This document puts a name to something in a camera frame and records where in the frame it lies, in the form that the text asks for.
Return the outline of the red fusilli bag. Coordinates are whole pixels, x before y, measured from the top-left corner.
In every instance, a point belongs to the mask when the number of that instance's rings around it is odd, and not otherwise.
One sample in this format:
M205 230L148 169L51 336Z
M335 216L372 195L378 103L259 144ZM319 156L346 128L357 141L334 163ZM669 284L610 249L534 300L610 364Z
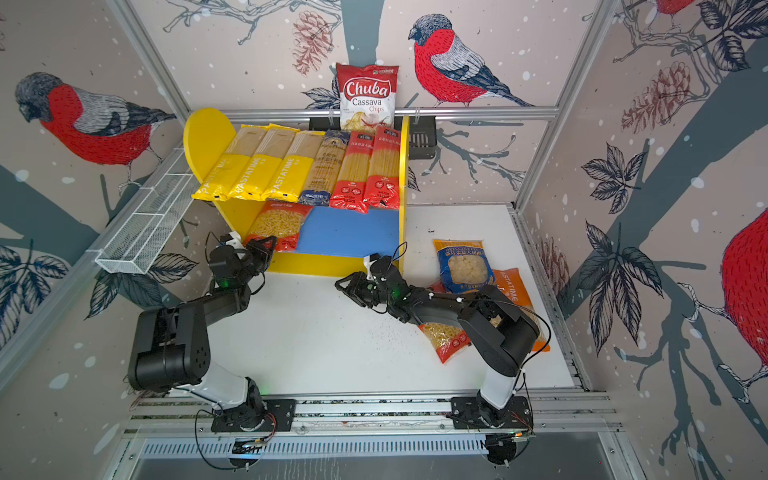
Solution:
M420 325L419 329L430 341L442 364L448 362L451 357L463 348L471 345L466 332L458 327L439 323L426 323Z
M275 237L276 251L294 252L301 228L312 210L309 205L268 200L249 228L246 242Z

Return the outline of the yellow spaghetti pack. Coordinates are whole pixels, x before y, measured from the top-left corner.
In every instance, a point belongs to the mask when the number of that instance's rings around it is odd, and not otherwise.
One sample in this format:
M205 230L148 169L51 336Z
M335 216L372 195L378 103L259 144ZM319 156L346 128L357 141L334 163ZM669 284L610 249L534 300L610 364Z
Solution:
M263 200L297 203L323 142L322 131L300 131L266 188Z
M251 162L267 131L266 126L243 126L192 198L201 201L228 200L231 189Z
M228 198L262 201L298 132L296 128L270 124L250 162L235 181Z

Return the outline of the dark blue spaghetti pack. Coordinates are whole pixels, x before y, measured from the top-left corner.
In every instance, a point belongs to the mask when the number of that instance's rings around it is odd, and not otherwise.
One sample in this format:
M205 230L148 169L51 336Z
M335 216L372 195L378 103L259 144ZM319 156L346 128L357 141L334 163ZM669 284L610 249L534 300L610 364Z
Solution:
M328 206L349 145L351 133L325 132L298 202L310 206Z

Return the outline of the red spaghetti pack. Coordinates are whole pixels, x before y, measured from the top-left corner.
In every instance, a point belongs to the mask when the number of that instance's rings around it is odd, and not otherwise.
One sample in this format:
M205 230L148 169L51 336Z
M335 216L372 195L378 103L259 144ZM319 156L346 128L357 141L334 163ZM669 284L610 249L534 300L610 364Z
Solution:
M399 209L399 166L400 132L377 126L363 196L366 205L379 209Z
M373 145L373 135L366 132L351 133L336 185L329 200L331 208L361 214L368 213L364 196Z

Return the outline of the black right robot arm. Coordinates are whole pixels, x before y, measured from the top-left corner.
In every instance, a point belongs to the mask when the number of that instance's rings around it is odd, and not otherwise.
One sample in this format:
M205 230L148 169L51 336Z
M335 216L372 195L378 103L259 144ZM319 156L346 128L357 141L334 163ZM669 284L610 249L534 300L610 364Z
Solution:
M516 377L540 334L536 323L497 287L485 285L465 295L439 293L408 284L391 256L364 259L366 269L334 286L360 307L406 324L441 324L463 330L486 364Z

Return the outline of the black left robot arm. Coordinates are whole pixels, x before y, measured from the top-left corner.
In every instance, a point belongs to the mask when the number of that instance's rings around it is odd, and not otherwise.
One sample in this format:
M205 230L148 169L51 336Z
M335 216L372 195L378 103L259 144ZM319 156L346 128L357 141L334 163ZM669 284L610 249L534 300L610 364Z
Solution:
M212 364L208 327L248 308L258 292L249 283L265 276L277 244L275 236L251 239L241 247L219 244L208 255L213 279L206 295L142 312L128 363L129 384L164 392L202 381Z

